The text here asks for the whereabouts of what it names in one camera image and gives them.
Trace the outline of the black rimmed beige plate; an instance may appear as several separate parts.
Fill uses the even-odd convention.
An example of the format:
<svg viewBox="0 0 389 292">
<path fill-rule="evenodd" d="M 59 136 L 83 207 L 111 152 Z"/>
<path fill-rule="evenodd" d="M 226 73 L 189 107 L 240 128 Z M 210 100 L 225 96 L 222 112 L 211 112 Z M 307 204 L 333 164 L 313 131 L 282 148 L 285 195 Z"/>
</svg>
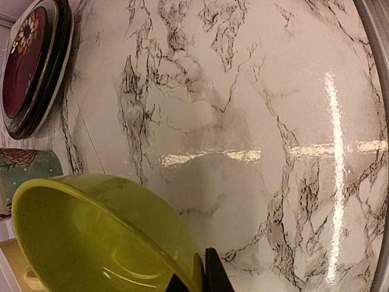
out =
<svg viewBox="0 0 389 292">
<path fill-rule="evenodd" d="M 68 1 L 56 2 L 60 16 L 55 30 L 55 41 L 48 62 L 40 74 L 42 78 L 40 85 L 34 87 L 35 94 L 33 98 L 22 106 L 21 112 L 14 118 L 5 116 L 1 99 L 5 128 L 10 137 L 15 140 L 27 139 L 39 130 L 55 101 L 63 81 L 71 50 L 74 17 Z"/>
</svg>

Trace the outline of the green patterned tall mug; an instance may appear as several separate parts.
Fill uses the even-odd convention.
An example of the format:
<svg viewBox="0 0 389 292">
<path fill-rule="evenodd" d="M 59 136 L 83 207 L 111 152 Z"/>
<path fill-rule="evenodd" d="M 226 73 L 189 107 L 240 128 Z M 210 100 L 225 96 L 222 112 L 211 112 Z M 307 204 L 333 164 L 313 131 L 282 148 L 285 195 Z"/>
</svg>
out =
<svg viewBox="0 0 389 292">
<path fill-rule="evenodd" d="M 51 150 L 1 148 L 1 219 L 11 216 L 12 199 L 21 184 L 62 174 L 61 162 Z"/>
</svg>

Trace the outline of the yellow mug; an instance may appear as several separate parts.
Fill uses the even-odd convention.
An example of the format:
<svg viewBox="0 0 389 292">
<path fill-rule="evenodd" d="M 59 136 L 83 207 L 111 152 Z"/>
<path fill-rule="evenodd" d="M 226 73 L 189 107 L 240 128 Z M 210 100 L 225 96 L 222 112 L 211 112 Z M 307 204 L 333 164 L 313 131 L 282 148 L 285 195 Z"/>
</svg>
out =
<svg viewBox="0 0 389 292">
<path fill-rule="evenodd" d="M 32 271 L 14 238 L 1 242 L 1 274 L 11 291 L 48 291 Z"/>
</svg>

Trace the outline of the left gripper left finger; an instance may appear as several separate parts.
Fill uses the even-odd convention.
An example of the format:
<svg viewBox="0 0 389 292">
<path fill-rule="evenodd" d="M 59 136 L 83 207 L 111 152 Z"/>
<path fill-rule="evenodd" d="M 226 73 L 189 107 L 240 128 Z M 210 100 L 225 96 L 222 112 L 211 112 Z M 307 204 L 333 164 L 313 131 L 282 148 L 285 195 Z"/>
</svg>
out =
<svg viewBox="0 0 389 292">
<path fill-rule="evenodd" d="M 176 274 L 173 274 L 167 286 L 166 292 L 189 292 L 189 289 Z"/>
</svg>

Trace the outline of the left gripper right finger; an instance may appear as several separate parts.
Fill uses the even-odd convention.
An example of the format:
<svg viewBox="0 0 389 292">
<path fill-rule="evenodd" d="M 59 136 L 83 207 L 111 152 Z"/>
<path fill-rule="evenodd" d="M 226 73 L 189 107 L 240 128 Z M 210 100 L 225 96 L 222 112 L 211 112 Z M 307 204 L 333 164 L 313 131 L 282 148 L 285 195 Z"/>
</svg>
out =
<svg viewBox="0 0 389 292">
<path fill-rule="evenodd" d="M 208 292 L 235 292 L 215 248 L 205 250 L 205 278 Z"/>
</svg>

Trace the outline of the lime green bowl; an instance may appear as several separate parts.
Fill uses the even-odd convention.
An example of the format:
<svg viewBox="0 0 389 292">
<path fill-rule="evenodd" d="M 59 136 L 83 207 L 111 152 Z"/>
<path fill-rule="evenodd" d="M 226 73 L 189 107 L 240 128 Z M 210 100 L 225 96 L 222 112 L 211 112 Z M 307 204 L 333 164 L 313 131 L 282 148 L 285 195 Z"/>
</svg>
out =
<svg viewBox="0 0 389 292">
<path fill-rule="evenodd" d="M 22 254 L 49 291 L 204 291 L 201 251 L 160 196 L 111 175 L 31 179 L 12 201 Z"/>
</svg>

